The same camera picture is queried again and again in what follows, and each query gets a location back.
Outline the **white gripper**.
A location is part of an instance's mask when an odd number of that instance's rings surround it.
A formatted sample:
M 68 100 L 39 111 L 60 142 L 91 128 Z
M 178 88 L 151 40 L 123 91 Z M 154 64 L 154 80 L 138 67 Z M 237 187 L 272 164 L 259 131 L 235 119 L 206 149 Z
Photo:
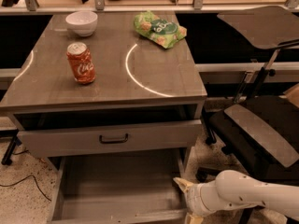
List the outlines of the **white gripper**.
M 186 214 L 184 224 L 202 224 L 202 217 L 230 208 L 230 203 L 218 194 L 215 183 L 193 184 L 180 177 L 174 177 L 173 180 L 183 193 L 187 192 L 186 201 L 192 214 Z

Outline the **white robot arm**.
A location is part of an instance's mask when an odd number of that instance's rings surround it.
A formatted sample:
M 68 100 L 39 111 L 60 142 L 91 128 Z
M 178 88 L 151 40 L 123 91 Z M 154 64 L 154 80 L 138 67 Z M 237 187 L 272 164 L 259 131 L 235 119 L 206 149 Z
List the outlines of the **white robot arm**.
M 266 183 L 234 170 L 217 174 L 213 181 L 195 184 L 175 177 L 184 193 L 188 218 L 204 218 L 218 211 L 261 206 L 299 221 L 299 188 Z

